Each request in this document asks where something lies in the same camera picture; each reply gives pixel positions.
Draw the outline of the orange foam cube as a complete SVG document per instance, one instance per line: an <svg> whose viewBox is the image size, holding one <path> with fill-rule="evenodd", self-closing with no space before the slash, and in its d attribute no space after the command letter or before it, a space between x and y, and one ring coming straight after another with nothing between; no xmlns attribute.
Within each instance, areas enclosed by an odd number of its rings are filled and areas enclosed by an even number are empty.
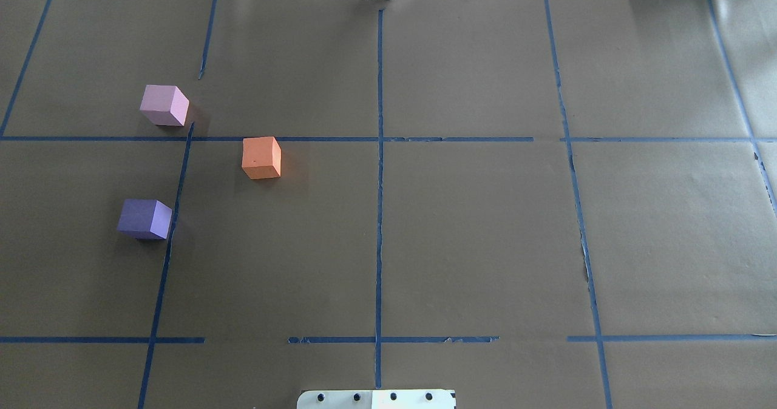
<svg viewBox="0 0 777 409"><path fill-rule="evenodd" d="M242 170L251 180L280 178L282 149L275 137L242 140Z"/></svg>

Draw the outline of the brown paper table cover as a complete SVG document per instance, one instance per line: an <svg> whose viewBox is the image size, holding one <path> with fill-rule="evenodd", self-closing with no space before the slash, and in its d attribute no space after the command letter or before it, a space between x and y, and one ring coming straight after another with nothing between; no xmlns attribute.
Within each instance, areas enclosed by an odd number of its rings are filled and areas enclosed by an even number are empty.
<svg viewBox="0 0 777 409"><path fill-rule="evenodd" d="M375 388L774 408L775 0L2 0L2 407Z"/></svg>

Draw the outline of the pink foam cube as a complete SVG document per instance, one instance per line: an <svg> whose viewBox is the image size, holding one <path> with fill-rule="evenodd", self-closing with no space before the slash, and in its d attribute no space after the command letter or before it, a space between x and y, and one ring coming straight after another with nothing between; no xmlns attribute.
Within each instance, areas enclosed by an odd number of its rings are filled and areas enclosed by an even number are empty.
<svg viewBox="0 0 777 409"><path fill-rule="evenodd" d="M190 104L177 86L147 84L139 111L154 125L183 127Z"/></svg>

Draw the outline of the purple foam cube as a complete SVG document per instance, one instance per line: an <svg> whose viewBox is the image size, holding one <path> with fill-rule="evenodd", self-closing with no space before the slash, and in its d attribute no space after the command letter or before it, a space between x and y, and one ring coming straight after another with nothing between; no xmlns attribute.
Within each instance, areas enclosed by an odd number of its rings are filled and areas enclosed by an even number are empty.
<svg viewBox="0 0 777 409"><path fill-rule="evenodd" d="M125 199L117 231L137 240L166 240L172 223L172 208L158 200Z"/></svg>

